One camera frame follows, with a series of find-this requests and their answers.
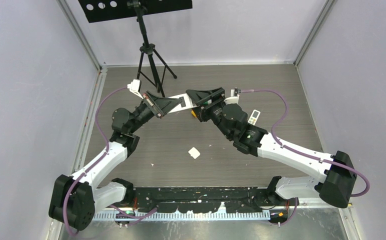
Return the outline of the white remote with red keypad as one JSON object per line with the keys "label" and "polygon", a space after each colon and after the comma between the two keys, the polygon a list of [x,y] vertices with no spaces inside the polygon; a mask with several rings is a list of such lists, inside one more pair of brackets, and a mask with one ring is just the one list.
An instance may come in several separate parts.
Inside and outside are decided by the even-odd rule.
{"label": "white remote with red keypad", "polygon": [[176,102],[178,103],[173,109],[168,112],[169,114],[185,110],[191,110],[197,107],[197,105],[193,102],[193,100],[188,96],[187,93],[170,96],[168,98],[171,100],[176,100]]}

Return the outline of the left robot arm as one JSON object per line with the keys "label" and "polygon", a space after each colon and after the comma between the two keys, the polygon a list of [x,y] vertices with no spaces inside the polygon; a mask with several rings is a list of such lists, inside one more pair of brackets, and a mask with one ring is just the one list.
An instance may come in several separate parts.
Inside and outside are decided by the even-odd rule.
{"label": "left robot arm", "polygon": [[147,91],[133,111],[123,107],[114,110],[113,133],[101,153],[72,175],[62,174],[55,180],[49,216],[62,222],[74,236],[91,223],[96,212],[116,203],[129,207],[135,199],[131,182],[115,178],[106,186],[99,187],[99,184],[136,150],[140,138],[135,131],[182,103],[181,97],[158,97]]}

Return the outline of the white battery cover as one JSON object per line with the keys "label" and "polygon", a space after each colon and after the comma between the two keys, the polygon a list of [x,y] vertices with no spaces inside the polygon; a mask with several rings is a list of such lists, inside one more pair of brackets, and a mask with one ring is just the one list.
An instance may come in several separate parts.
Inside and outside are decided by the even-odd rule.
{"label": "white battery cover", "polygon": [[189,151],[188,151],[188,154],[193,158],[193,159],[197,159],[201,153],[195,148],[195,147],[192,147]]}

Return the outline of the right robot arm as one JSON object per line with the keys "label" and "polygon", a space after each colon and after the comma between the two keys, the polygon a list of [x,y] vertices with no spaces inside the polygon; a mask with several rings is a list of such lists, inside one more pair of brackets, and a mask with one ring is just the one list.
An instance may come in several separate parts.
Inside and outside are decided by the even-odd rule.
{"label": "right robot arm", "polygon": [[256,126],[259,112],[248,115],[238,104],[238,97],[228,98],[223,88],[188,89],[192,110],[200,122],[211,120],[241,153],[288,165],[306,177],[275,176],[268,185],[266,198],[280,205],[292,198],[320,198],[336,208],[347,208],[358,173],[350,156],[337,151],[332,155],[292,144],[277,137],[274,130]]}

